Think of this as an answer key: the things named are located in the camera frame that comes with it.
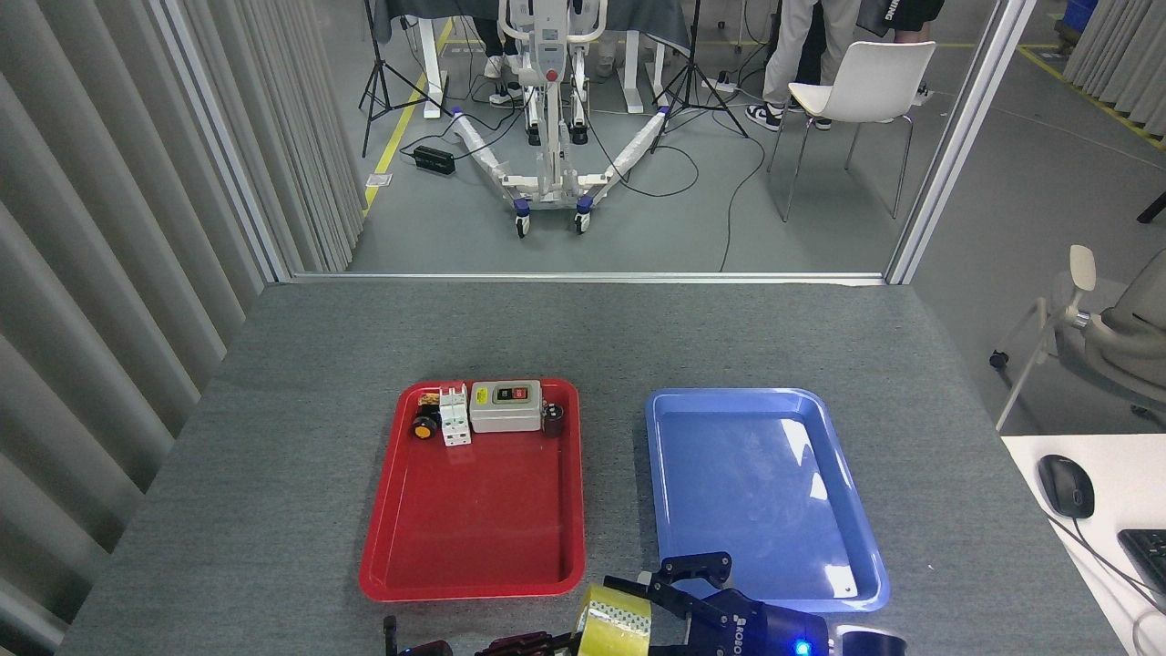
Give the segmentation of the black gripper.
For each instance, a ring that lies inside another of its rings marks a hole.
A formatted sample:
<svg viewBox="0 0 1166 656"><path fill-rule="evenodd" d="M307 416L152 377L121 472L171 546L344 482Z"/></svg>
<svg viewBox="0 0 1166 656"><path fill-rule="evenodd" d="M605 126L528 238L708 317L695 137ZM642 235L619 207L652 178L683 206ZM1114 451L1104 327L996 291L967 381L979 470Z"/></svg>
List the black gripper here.
<svg viewBox="0 0 1166 656"><path fill-rule="evenodd" d="M680 619L697 619L697 644L649 646L649 656L828 655L829 632L821 616L752 600L721 590L701 600L674 581L703 579L724 588L731 577L728 552L663 558L646 584L607 576L607 587L648 600Z"/></svg>
<svg viewBox="0 0 1166 656"><path fill-rule="evenodd" d="M550 635L549 632L525 632L508 639L496 639L477 656L498 655L576 655L580 635L577 632L563 632ZM454 648L447 641L433 641L405 648L399 656L454 656Z"/></svg>

